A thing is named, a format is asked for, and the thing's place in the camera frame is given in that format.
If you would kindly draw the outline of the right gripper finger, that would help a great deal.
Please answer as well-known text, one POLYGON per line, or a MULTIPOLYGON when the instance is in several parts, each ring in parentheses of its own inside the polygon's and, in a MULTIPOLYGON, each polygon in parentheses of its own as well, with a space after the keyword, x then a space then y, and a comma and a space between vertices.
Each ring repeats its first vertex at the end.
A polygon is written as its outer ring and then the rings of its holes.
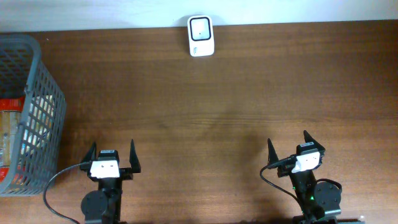
POLYGON ((267 139, 267 147, 268 147, 268 164, 272 165, 279 161, 277 153, 274 149, 273 143, 271 139, 267 139))
POLYGON ((320 144, 307 132, 307 130, 303 131, 304 140, 306 143, 314 143, 314 145, 319 146, 320 144))

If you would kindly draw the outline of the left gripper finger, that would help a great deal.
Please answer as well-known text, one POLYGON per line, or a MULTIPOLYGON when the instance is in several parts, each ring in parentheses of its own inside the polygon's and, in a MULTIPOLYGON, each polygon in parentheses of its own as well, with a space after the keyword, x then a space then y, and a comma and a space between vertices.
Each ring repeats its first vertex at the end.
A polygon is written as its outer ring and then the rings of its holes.
POLYGON ((96 143, 93 142, 89 151, 86 153, 82 162, 90 162, 96 159, 96 143))
POLYGON ((140 165, 139 159, 136 154, 136 148, 135 148, 133 139, 131 140, 131 145, 130 145, 129 162, 130 162, 132 170, 140 170, 141 169, 141 165, 140 165))

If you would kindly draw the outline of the yellow snack bag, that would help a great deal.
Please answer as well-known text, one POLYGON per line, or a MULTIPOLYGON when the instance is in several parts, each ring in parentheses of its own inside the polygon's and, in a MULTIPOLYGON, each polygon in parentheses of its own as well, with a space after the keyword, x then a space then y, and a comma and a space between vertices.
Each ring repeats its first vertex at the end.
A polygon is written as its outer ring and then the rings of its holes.
POLYGON ((36 96, 30 103, 28 129, 24 131, 21 154, 33 155, 34 148, 42 149, 50 139, 54 101, 52 95, 36 96))

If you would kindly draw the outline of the orange spaghetti packet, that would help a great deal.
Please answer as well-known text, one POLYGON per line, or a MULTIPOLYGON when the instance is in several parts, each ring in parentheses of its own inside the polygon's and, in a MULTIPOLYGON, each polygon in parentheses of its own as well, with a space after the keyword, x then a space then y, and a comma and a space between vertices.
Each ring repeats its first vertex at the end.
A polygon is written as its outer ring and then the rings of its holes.
POLYGON ((11 165, 12 145, 24 107, 25 97, 1 98, 1 182, 11 165))

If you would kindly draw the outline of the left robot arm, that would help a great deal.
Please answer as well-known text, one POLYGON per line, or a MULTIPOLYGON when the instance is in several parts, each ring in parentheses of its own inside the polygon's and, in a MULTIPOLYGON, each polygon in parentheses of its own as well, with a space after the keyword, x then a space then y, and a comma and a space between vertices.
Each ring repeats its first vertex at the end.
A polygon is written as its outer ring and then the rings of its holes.
POLYGON ((82 159, 80 170, 98 184, 98 189, 85 195, 81 201, 81 211, 85 223, 122 223, 121 199, 123 182, 132 180, 134 174, 141 172, 134 141, 131 141, 129 151, 129 167, 119 166, 117 150, 96 152, 94 142, 82 159))

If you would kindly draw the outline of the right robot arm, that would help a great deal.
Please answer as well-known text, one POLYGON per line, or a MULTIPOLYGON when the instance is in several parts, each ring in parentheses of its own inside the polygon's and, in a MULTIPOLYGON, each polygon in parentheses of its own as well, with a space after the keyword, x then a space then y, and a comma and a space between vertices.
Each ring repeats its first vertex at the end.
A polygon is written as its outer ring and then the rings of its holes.
POLYGON ((293 197, 302 214, 293 217, 293 223, 336 223, 341 213, 342 186, 330 179, 316 179, 313 171, 322 165, 326 149, 307 131, 303 132, 304 143, 296 147, 296 153, 279 159, 272 141, 267 140, 268 162, 261 169, 277 169, 279 178, 288 176, 294 194, 273 184, 263 175, 261 179, 276 189, 293 197))

